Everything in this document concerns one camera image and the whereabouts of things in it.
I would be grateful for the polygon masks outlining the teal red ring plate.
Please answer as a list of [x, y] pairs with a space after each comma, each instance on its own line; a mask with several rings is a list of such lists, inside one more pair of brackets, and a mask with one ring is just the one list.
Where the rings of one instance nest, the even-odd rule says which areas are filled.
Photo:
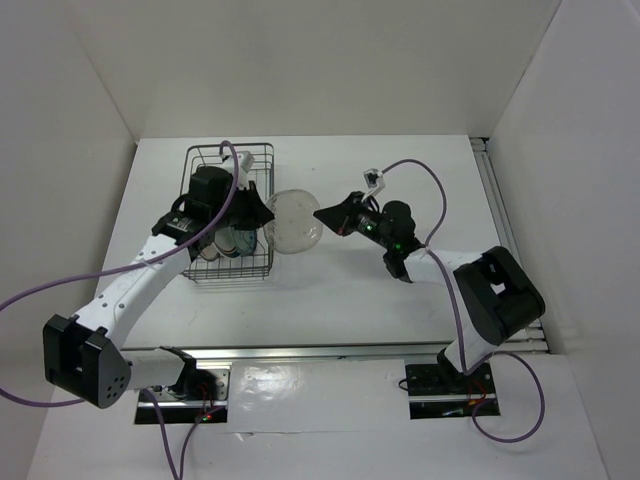
[[220, 252], [220, 255], [229, 259], [240, 257], [239, 253], [236, 251], [233, 231], [234, 229], [229, 227], [217, 230], [213, 240]]

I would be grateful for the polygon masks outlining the clear glass square plate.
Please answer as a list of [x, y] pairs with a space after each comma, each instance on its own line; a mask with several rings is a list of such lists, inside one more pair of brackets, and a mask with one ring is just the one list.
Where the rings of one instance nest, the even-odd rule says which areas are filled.
[[269, 246], [282, 255], [293, 255], [311, 250], [320, 241], [322, 223], [314, 213], [320, 209], [316, 198], [302, 189], [282, 190], [266, 202], [274, 219], [264, 227]]

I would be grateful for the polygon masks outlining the orange sunburst white plate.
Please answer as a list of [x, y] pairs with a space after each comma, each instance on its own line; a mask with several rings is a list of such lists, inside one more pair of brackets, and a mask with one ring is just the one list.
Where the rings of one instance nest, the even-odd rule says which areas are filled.
[[220, 258], [220, 252], [214, 242], [206, 246], [199, 254], [206, 262], [214, 262]]

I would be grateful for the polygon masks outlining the blue floral green plate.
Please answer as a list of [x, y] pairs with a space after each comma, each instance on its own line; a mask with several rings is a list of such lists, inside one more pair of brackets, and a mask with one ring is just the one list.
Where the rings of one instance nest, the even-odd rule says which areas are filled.
[[240, 256], [252, 256], [255, 253], [258, 243], [255, 230], [234, 230], [233, 239]]

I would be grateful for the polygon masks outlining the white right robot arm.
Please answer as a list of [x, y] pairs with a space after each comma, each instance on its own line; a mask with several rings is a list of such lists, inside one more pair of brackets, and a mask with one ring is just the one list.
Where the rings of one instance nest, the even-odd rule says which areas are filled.
[[404, 202], [391, 201], [377, 212], [349, 198], [314, 217], [341, 237], [358, 233], [383, 247], [383, 262], [393, 278], [447, 289], [456, 339], [438, 354], [436, 379], [448, 392], [460, 391], [502, 344], [546, 311], [542, 295], [509, 250], [434, 250], [416, 237]]

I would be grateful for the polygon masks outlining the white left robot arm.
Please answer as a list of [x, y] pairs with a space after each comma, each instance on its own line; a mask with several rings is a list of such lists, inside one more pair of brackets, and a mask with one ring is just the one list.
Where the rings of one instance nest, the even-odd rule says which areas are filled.
[[127, 356], [121, 348], [136, 322], [167, 285], [209, 247], [218, 231], [249, 231], [273, 220], [244, 167], [204, 166], [151, 229], [127, 268], [70, 317], [53, 316], [43, 328], [46, 380], [100, 408], [124, 392], [162, 386], [184, 399], [214, 377], [175, 347]]

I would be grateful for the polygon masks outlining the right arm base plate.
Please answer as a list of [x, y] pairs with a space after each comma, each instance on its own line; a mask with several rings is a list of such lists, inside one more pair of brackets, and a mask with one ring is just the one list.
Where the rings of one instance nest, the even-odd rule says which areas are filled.
[[447, 380], [437, 364], [408, 364], [398, 387], [408, 395], [411, 420], [499, 416], [491, 367], [483, 364], [470, 376]]

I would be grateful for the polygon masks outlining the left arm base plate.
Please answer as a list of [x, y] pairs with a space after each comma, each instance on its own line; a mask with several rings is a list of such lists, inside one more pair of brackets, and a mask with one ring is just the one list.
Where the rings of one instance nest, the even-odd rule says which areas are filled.
[[191, 425], [201, 415], [203, 424], [223, 424], [228, 419], [231, 365], [200, 362], [205, 371], [187, 393], [177, 393], [166, 386], [149, 388], [168, 425]]

